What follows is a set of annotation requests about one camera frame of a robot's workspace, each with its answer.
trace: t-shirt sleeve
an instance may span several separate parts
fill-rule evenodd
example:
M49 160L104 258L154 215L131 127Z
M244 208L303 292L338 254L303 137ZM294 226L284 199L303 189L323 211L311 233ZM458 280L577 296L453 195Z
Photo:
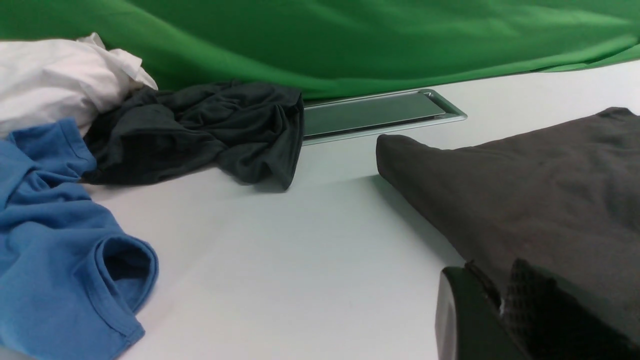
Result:
M47 182L75 182L83 173L95 169L95 158L86 148L73 119L21 129L7 141L28 156L38 168L50 173Z

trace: white t-shirt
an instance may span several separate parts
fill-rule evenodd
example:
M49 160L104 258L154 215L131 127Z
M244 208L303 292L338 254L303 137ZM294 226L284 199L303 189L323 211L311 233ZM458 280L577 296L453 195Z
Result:
M143 85L157 89L142 59L107 51L96 33L73 40L0 42L0 138L72 117L82 131Z

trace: fabric fold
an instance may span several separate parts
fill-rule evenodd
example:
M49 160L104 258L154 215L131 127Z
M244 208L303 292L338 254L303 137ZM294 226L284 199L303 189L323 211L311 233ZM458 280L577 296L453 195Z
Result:
M84 140L93 184L152 184L216 162L240 181L269 175L284 189L302 146L300 91L267 83L217 83L157 92L145 87L99 116Z
M640 117L590 117L455 150L381 135L378 171L502 294L518 258L640 333Z
M0 140L0 346L112 360L144 335L157 256L76 183L95 166L73 119Z
M76 41L0 41L0 138L63 118L86 131L133 90L157 89L141 64L124 50L108 51L96 33Z

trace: blue t-shirt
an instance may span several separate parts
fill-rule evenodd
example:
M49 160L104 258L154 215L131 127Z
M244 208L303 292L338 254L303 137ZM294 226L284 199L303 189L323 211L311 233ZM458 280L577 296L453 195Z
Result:
M114 359L144 335L157 257L76 183L95 166L73 120L0 140L0 346Z

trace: green screen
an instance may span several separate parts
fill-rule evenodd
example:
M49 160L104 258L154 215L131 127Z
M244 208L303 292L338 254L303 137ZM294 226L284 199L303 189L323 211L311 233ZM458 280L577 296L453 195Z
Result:
M313 99L640 58L640 1L0 1L0 38L92 31L163 89L237 78Z

